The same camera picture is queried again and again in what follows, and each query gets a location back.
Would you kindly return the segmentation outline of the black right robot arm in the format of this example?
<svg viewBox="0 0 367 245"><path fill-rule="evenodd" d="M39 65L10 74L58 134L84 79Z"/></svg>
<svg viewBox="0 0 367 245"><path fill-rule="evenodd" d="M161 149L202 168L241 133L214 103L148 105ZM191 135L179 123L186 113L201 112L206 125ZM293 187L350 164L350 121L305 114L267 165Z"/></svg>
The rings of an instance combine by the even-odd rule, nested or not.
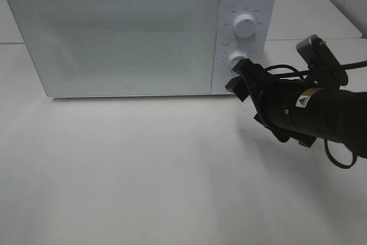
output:
<svg viewBox="0 0 367 245"><path fill-rule="evenodd" d="M242 59L234 67L237 76L225 88L241 101L251 98L254 119L280 142L292 138L311 147L322 139L329 160L348 169L357 158L366 158L366 92L343 87L348 83L346 70L363 66L318 61L306 71L297 71L285 64L264 68ZM343 144L352 154L351 164L338 162L329 142Z"/></svg>

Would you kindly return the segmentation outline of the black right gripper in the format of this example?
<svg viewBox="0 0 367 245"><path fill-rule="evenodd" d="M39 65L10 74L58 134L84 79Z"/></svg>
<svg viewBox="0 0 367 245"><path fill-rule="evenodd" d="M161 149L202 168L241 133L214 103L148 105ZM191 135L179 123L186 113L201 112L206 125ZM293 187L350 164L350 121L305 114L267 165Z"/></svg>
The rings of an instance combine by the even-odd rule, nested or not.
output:
<svg viewBox="0 0 367 245"><path fill-rule="evenodd" d="M241 102L250 95L257 111L256 121L282 143L293 138L302 146L313 145L316 137L297 130L291 117L296 99L306 89L306 81L276 79L250 59L239 60L232 71L237 76L226 84L225 89Z"/></svg>

